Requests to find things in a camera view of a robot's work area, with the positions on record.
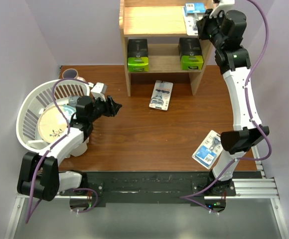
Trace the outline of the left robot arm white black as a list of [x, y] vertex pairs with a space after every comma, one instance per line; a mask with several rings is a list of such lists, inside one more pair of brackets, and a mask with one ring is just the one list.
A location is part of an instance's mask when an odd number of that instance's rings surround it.
[[106, 100], [82, 96], [77, 99], [76, 113], [70, 127], [58, 140], [39, 152], [24, 155], [20, 167], [17, 192], [23, 195], [51, 201], [57, 193], [72, 190], [76, 195], [88, 191], [87, 177], [76, 171], [59, 172], [59, 164], [80, 144], [84, 143], [93, 131], [93, 123], [101, 116], [114, 117], [121, 104], [111, 96]]

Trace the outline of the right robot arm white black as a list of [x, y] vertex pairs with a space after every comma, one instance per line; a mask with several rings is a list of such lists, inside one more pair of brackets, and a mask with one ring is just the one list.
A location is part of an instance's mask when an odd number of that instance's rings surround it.
[[246, 16], [238, 10], [220, 10], [216, 15], [212, 12], [207, 9], [197, 22], [198, 36], [209, 40], [215, 48], [215, 61], [228, 88], [233, 111], [233, 130], [221, 133], [223, 151], [201, 190], [217, 196], [231, 183], [239, 161], [247, 160], [245, 154], [267, 140], [270, 130], [257, 113], [250, 80], [251, 60], [241, 44]]

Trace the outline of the blue razor blister pack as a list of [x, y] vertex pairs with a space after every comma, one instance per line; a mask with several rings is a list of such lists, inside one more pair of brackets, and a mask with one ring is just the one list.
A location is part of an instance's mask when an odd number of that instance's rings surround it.
[[206, 169], [210, 169], [222, 150], [220, 134], [211, 130], [192, 154], [192, 158]]
[[201, 2], [186, 3], [182, 10], [186, 27], [186, 34], [188, 36], [197, 36], [198, 28], [196, 23], [202, 19], [206, 11], [205, 5]]

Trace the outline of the black green razor box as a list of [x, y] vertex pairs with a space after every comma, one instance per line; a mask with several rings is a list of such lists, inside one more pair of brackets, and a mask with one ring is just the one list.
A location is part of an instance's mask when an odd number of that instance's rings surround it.
[[198, 38], [181, 37], [178, 51], [181, 70], [202, 70], [204, 59]]
[[148, 44], [147, 39], [128, 40], [128, 71], [129, 72], [148, 72]]

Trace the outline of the white Gillette razor blister pack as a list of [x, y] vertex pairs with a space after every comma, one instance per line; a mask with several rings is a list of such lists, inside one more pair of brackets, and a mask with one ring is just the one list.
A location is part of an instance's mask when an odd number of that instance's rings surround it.
[[157, 80], [154, 85], [149, 107], [167, 111], [170, 103], [173, 83]]

